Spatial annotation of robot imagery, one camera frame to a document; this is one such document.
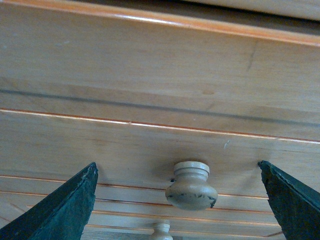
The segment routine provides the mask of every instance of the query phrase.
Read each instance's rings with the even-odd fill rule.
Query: dark green object
[[[320,193],[268,161],[258,163],[269,204],[287,240],[320,240]]]
[[[94,208],[93,162],[29,211],[0,229],[1,240],[80,240]]]

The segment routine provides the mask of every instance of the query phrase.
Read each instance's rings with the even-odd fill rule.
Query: wooden trim
[[[156,128],[156,129],[166,129],[166,130],[173,130],[173,131],[188,131],[188,132],[202,133],[202,134],[238,136],[238,137],[253,138],[253,139],[266,139],[266,140],[274,140],[274,141],[320,145],[320,140],[310,140],[310,139],[244,133],[244,132],[211,130],[211,129],[203,129],[203,128],[184,127],[184,126],[172,126],[172,125],[154,124],[154,123],[147,123],[147,122],[125,121],[125,120],[106,119],[106,118],[88,117],[88,116],[76,116],[76,115],[58,114],[58,113],[50,113],[50,112],[0,108],[0,113],[25,114],[25,115],[32,115],[32,116],[38,116],[38,117],[51,117],[51,118],[58,118],[58,119],[72,119],[72,120],[80,120],[80,121],[100,122],[100,123],[106,123],[106,124],[130,125],[130,126],[141,127],[141,128]]]
[[[101,229],[118,229],[118,230],[131,230],[131,231],[150,231],[151,228],[133,228],[133,227],[122,227],[122,226],[107,226],[107,225],[96,225],[96,224],[87,224],[87,228],[101,228]],[[264,239],[266,236],[256,236],[256,235],[237,235],[237,234],[218,234],[218,233],[210,233],[210,232],[195,232],[195,231],[180,231],[180,230],[170,230],[172,235],[179,234],[181,235],[197,235],[197,236],[224,236],[224,237],[245,237],[245,238],[261,238]]]
[[[320,36],[145,10],[69,0],[2,0],[5,4],[320,47]]]

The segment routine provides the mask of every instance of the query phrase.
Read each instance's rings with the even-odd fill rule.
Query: wooden surface
[[[4,2],[19,5],[0,5],[1,226],[93,161],[89,239],[149,235],[156,221],[184,240],[284,239],[261,160],[320,191],[320,28],[259,18],[257,29],[248,15],[209,20],[211,10],[188,8]],[[210,166],[214,209],[167,202],[183,159]]]
[[[277,14],[294,18],[320,20],[319,0],[187,0],[202,4]]]

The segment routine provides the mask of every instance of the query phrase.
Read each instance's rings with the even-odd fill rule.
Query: wooden panel
[[[91,161],[97,238],[170,220],[174,236],[283,239],[260,160],[320,191],[319,23],[182,3],[4,2],[42,9],[0,8],[0,224]],[[215,209],[164,198],[186,158],[210,166]]]
[[[3,108],[318,139],[319,47],[7,4],[2,11]]]
[[[49,180],[29,180],[3,176],[0,177],[0,189],[2,192],[8,193],[34,193],[37,195],[46,196],[57,189],[61,184],[62,183],[52,182]],[[141,187],[109,186],[98,184],[96,189],[96,197],[101,201],[110,200],[118,202],[165,205],[165,207],[170,206],[165,197],[164,189],[144,189]],[[263,197],[259,198],[220,194],[219,201],[215,205],[215,209],[216,208],[220,210],[229,209],[239,211],[239,221],[242,218],[241,211],[258,211],[260,213],[268,212],[269,214],[272,214],[267,199]]]
[[[187,0],[203,4],[278,14],[295,18],[320,20],[319,0]]]
[[[152,227],[152,224],[158,220],[159,217],[134,217],[134,216],[120,216],[120,215],[105,215],[93,213],[89,220],[89,225],[100,225],[103,223],[107,226],[116,226],[121,228],[139,228],[141,226]],[[190,221],[172,219],[170,220],[171,232],[184,232],[186,234],[204,233],[207,235],[224,234],[242,236],[268,236],[281,231],[280,226],[271,225],[254,225],[254,224],[238,224],[238,223],[221,223],[214,221],[197,222],[193,219]]]
[[[0,198],[8,203],[7,206],[14,206],[15,209],[19,209],[21,211],[20,214],[34,206],[42,200],[43,197],[44,196],[32,193],[0,193]],[[164,209],[163,206],[132,205],[97,199],[88,226],[93,225],[98,228],[107,226],[109,229],[131,228],[139,231],[141,228],[150,230],[152,228],[152,223],[156,221],[170,221],[172,231],[176,231],[178,236],[180,233],[195,235],[198,234],[198,232],[205,235],[209,235],[210,233],[229,235],[226,230],[223,230],[223,228],[228,228],[228,226],[231,226],[230,231],[232,231],[232,234],[239,235],[249,233],[273,234],[280,228],[275,222],[253,222],[253,218],[251,221],[244,221],[243,219],[236,220],[236,218],[227,220],[223,216],[226,211],[220,215],[216,215],[215,210],[207,210],[194,212],[191,216],[188,211],[182,211],[168,206],[165,206],[165,208],[166,209]],[[1,208],[2,215],[4,212],[6,212],[6,208]],[[7,213],[11,214],[6,216],[10,220],[13,220],[20,215],[14,216],[14,213],[11,210],[8,210]],[[191,223],[192,225],[195,225],[193,229],[188,227]],[[209,226],[212,226],[215,230],[211,231]]]
[[[4,112],[0,130],[2,175],[66,180],[96,161],[100,183],[165,189],[176,162],[197,158],[220,194],[265,197],[268,160],[319,191],[318,144]]]
[[[81,240],[149,240],[149,235],[131,234],[119,232],[99,232],[85,230]],[[182,237],[174,236],[173,240],[182,240]]]

